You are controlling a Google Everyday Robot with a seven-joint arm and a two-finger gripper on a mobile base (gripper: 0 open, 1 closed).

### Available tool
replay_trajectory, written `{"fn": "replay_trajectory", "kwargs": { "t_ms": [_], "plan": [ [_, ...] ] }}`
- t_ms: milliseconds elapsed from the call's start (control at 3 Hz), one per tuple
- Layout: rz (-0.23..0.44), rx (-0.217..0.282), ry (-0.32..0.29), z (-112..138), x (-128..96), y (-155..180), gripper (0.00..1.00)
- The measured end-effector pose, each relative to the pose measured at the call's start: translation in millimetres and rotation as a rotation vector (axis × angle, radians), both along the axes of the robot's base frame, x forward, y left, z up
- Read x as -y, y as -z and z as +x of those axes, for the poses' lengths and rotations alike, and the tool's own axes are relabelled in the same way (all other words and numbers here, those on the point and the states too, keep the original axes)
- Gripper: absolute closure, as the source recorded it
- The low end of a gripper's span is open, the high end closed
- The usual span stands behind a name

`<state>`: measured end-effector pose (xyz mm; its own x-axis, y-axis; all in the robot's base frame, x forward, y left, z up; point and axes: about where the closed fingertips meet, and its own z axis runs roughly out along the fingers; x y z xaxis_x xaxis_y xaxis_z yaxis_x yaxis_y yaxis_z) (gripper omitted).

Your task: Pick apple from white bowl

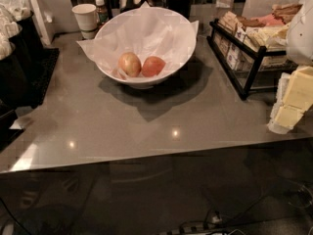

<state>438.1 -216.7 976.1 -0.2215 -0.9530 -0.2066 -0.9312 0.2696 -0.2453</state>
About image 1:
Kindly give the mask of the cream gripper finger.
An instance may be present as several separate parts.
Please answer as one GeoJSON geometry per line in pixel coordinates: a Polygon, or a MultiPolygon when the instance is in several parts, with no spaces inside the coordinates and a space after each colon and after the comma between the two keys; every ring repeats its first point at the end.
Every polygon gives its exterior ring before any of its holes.
{"type": "Polygon", "coordinates": [[[274,117],[274,121],[282,127],[294,128],[303,115],[304,111],[301,109],[289,105],[283,105],[279,107],[279,110],[274,117]]]}
{"type": "Polygon", "coordinates": [[[313,105],[313,68],[299,66],[291,76],[283,103],[306,112],[313,105]]]}

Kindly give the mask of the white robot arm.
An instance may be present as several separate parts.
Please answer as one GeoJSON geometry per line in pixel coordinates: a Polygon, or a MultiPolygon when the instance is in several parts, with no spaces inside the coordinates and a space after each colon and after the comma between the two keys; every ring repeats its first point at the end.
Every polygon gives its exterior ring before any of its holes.
{"type": "Polygon", "coordinates": [[[313,0],[299,0],[302,5],[291,20],[287,33],[287,56],[297,64],[273,121],[287,129],[300,121],[313,105],[313,0]]]}

